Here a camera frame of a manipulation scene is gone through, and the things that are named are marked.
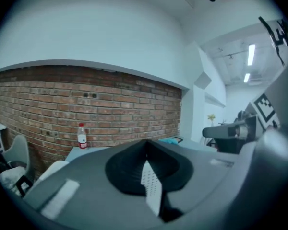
water bottle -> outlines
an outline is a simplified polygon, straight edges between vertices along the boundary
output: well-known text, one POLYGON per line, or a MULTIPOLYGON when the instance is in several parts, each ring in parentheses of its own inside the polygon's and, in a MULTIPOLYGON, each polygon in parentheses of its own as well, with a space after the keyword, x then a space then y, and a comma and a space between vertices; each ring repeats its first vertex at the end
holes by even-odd
POLYGON ((83 128, 83 123, 79 124, 77 136, 78 136, 79 147, 81 149, 87 148, 86 133, 85 133, 85 130, 83 128))

ceiling light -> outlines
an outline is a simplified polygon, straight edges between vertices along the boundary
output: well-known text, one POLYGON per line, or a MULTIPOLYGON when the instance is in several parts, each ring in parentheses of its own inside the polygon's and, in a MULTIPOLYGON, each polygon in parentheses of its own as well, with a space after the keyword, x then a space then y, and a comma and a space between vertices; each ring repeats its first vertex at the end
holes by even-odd
POLYGON ((249 46, 248 66, 251 66, 253 64, 254 55, 255 55, 255 44, 251 44, 249 46))
POLYGON ((248 82, 249 78, 250 78, 250 74, 249 73, 245 74, 244 82, 248 82))

